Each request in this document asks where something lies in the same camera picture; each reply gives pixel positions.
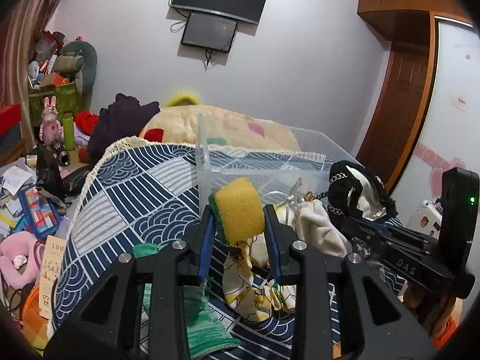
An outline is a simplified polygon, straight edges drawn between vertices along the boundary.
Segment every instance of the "curtain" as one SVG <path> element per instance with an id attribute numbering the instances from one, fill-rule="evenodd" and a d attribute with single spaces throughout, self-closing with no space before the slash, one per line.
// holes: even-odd
<path id="1" fill-rule="evenodd" d="M 44 29 L 60 0 L 19 0 L 0 27 L 0 107 L 20 104 L 22 137 L 35 145 L 30 123 L 27 68 L 34 36 Z"/>

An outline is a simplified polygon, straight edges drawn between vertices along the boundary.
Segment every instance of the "black bag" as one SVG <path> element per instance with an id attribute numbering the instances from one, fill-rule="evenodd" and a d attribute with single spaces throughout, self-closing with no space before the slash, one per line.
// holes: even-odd
<path id="1" fill-rule="evenodd" d="M 35 187 L 43 196 L 52 199 L 59 206 L 66 206 L 59 164 L 52 152 L 40 143 L 37 145 L 37 182 Z"/>
<path id="2" fill-rule="evenodd" d="M 87 177 L 88 173 L 94 168 L 94 166 L 94 163 L 83 166 L 66 176 L 63 179 L 63 191 L 65 192 L 65 195 L 80 195 L 80 192 L 82 192 L 82 187 L 85 184 L 85 178 Z"/>
<path id="3" fill-rule="evenodd" d="M 356 169 L 365 176 L 374 191 L 376 191 L 380 204 L 386 209 L 385 215 L 376 219 L 375 223 L 383 223 L 398 215 L 395 201 L 388 196 L 385 186 L 378 176 L 357 163 L 339 161 L 330 168 L 330 186 L 327 194 L 328 216 L 337 229 L 341 230 L 342 220 L 345 216 L 360 219 L 363 215 L 363 211 L 357 207 L 359 197 L 363 191 L 362 183 L 349 171 L 347 166 Z"/>

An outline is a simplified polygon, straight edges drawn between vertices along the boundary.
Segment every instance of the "pink plush toy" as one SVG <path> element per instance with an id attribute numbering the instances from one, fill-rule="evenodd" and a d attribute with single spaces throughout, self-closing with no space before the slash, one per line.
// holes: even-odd
<path id="1" fill-rule="evenodd" d="M 0 256 L 0 271 L 3 273 L 7 284 L 14 290 L 23 288 L 28 283 L 33 283 L 38 276 L 39 262 L 42 261 L 40 248 L 45 248 L 45 245 L 36 247 L 35 244 L 37 244 L 37 239 L 28 231 L 13 233 L 0 243 L 0 254 L 2 254 Z M 27 266 L 22 274 L 15 269 L 11 262 L 19 254 L 28 256 Z"/>
<path id="2" fill-rule="evenodd" d="M 44 109 L 42 111 L 42 121 L 40 126 L 40 140 L 44 142 L 46 148 L 50 150 L 50 145 L 54 140 L 63 141 L 62 126 L 57 120 L 58 111 L 55 108 L 57 98 L 52 97 L 51 102 L 46 97 L 43 100 Z"/>

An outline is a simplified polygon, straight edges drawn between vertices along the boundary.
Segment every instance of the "white wall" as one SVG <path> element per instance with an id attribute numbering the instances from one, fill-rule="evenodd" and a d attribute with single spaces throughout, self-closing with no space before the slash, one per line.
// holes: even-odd
<path id="1" fill-rule="evenodd" d="M 98 53 L 93 112 L 117 92 L 162 104 L 193 91 L 206 104 L 322 131 L 351 151 L 384 56 L 358 0 L 267 0 L 255 36 L 239 32 L 225 66 L 207 72 L 204 52 L 170 32 L 178 16 L 167 2 L 61 1 L 55 30 L 82 35 Z"/>

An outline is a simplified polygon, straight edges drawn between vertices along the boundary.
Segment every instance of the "transparent plastic box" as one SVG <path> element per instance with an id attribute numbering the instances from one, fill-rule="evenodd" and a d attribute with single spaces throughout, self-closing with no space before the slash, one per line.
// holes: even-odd
<path id="1" fill-rule="evenodd" d="M 334 162 L 357 162 L 321 132 L 205 114 L 198 115 L 195 159 L 200 213 L 213 191 L 240 177 L 250 179 L 262 204 L 277 204 L 298 179 L 295 199 L 308 191 L 316 195 L 328 190 Z"/>

